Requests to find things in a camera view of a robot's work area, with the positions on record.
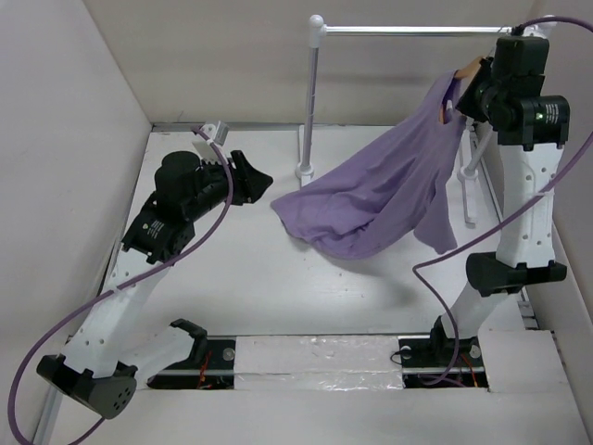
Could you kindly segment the wooden clothes hanger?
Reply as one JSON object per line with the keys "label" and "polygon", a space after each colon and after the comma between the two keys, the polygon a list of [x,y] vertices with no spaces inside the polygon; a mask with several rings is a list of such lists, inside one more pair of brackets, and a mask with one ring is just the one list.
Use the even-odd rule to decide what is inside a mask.
{"label": "wooden clothes hanger", "polygon": [[[480,63],[486,56],[478,56],[474,60],[472,60],[468,65],[464,68],[456,70],[454,74],[454,79],[457,81],[464,81],[464,80],[472,80],[473,77],[476,75],[477,71],[480,69]],[[439,110],[438,120],[440,123],[446,122],[446,106],[442,105]]]}

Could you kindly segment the purple t shirt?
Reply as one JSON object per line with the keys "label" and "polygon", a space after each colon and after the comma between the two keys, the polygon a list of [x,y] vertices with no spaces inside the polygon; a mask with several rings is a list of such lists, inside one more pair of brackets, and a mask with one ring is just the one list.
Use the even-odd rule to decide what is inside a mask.
{"label": "purple t shirt", "polygon": [[421,105],[348,160],[271,208],[286,232],[321,253],[363,260],[406,234],[443,254],[457,247],[447,183],[465,117],[455,105],[461,82],[442,74]]}

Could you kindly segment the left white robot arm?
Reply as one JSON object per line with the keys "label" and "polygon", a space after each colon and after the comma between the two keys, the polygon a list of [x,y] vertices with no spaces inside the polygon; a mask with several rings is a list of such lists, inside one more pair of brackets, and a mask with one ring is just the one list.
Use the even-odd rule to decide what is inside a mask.
{"label": "left white robot arm", "polygon": [[39,376],[104,419],[120,415],[134,392],[160,371],[176,363],[197,367],[207,358],[207,331],[183,318],[133,350],[124,341],[158,282],[195,247],[196,221],[219,204],[253,204],[273,183],[240,150],[226,163],[172,152],[154,181],[122,238],[108,297],[94,305],[58,355],[45,355],[37,366]]}

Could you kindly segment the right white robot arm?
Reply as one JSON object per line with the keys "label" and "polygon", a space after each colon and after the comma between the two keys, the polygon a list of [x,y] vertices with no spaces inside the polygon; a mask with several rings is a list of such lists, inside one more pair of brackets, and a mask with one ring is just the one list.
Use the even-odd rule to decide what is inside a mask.
{"label": "right white robot arm", "polygon": [[449,364],[476,340],[489,314],[525,286],[559,282],[567,268],[551,241],[553,180],[568,139],[570,106],[561,95],[542,95],[549,41],[506,36],[461,96],[457,109],[487,122],[498,138],[504,174],[503,227],[496,250],[472,253],[467,284],[434,324],[428,353]]}

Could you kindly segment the white metal clothes rack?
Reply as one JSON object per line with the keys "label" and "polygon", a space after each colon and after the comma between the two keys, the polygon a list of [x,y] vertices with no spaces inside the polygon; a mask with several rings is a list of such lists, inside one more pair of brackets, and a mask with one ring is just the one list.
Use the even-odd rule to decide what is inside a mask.
{"label": "white metal clothes rack", "polygon": [[[523,35],[549,38],[556,22],[544,25],[529,25]],[[313,129],[315,120],[316,93],[318,81],[319,54],[322,42],[329,37],[430,37],[462,38],[489,37],[510,34],[511,26],[331,26],[321,15],[312,15],[309,26],[309,74],[306,98],[306,118],[299,128],[299,162],[295,175],[300,187],[310,184],[315,178],[315,168],[311,161]],[[420,88],[428,86],[428,80],[411,75],[409,80],[397,80],[391,90],[404,93],[404,99],[418,99]]]}

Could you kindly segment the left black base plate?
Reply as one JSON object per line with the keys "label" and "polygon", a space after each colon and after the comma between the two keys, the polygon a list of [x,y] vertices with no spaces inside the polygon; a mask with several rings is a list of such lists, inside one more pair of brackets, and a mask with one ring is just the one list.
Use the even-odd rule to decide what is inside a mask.
{"label": "left black base plate", "polygon": [[235,337],[210,337],[200,360],[190,356],[148,380],[148,387],[161,390],[234,389]]}

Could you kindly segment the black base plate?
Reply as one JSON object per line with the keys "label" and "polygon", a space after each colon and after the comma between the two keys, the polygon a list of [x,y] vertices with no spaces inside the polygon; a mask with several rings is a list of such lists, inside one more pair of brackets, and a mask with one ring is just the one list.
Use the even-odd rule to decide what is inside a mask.
{"label": "black base plate", "polygon": [[390,359],[400,366],[405,389],[488,387],[482,351],[476,337],[461,341],[454,365],[443,380],[432,386],[426,382],[438,379],[446,371],[453,347],[446,346],[443,353],[436,355],[427,335],[401,336],[397,340],[398,349]]}
{"label": "black base plate", "polygon": [[235,337],[210,337],[200,360],[190,356],[148,380],[148,387],[161,390],[234,389]]}

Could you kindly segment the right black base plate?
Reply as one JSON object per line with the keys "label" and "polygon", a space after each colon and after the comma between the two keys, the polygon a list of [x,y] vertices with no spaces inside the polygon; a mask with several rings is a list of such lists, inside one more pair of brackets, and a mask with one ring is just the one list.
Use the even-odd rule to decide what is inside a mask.
{"label": "right black base plate", "polygon": [[397,340],[398,349],[390,359],[400,366],[405,389],[488,387],[482,351],[476,337],[461,341],[454,365],[443,380],[432,386],[426,382],[438,379],[446,371],[453,347],[446,346],[443,353],[436,355],[427,335],[401,336]]}

